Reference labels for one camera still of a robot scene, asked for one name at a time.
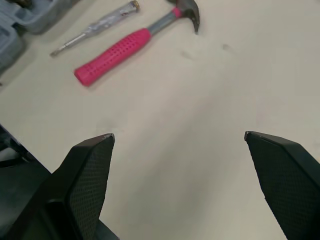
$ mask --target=pink rubber grip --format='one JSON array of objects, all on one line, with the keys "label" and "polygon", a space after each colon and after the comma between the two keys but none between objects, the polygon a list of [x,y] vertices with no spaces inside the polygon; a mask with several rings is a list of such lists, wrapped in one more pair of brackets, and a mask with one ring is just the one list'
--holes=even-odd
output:
[{"label": "pink rubber grip", "polygon": [[138,52],[150,39],[151,34],[146,28],[131,33],[91,62],[77,68],[74,75],[84,86],[88,87],[105,73]]}]

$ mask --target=plastic tool case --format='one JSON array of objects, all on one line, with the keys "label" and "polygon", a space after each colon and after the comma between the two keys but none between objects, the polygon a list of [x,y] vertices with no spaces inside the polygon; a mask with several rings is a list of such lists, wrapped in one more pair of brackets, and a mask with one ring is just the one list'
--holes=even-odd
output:
[{"label": "plastic tool case", "polygon": [[52,26],[78,0],[32,0],[30,7],[0,0],[0,75],[24,50],[17,28],[40,34]]}]

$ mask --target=screwdriver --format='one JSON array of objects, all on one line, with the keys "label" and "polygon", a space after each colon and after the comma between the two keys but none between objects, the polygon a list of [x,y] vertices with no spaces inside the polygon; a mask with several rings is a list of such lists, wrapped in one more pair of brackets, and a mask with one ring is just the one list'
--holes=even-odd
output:
[{"label": "screwdriver", "polygon": [[75,45],[79,44],[85,39],[91,38],[102,33],[104,30],[109,29],[120,21],[129,17],[132,13],[137,13],[140,10],[140,5],[138,1],[134,0],[126,5],[114,10],[113,12],[103,16],[98,21],[90,24],[86,30],[84,30],[81,34],[74,37],[70,41],[66,42],[64,45],[50,53],[52,58],[57,57],[60,53],[65,51],[66,49],[70,49]]}]

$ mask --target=claw hammer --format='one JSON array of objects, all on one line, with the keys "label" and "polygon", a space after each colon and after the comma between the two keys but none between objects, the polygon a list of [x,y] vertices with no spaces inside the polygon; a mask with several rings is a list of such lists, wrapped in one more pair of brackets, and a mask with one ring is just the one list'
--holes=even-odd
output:
[{"label": "claw hammer", "polygon": [[86,87],[93,84],[105,73],[124,62],[142,49],[158,32],[169,26],[177,19],[189,18],[193,22],[197,34],[200,26],[200,13],[194,0],[168,0],[176,7],[167,15],[147,28],[133,32],[110,47],[97,58],[74,71],[76,78]]}]

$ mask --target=hammer head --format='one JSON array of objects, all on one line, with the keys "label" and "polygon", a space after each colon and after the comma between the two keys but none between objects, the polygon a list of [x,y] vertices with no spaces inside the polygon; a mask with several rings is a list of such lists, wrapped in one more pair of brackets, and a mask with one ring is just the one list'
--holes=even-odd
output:
[{"label": "hammer head", "polygon": [[197,34],[200,26],[200,12],[195,0],[168,0],[175,4],[181,11],[183,18],[189,18],[193,22],[194,31]]}]

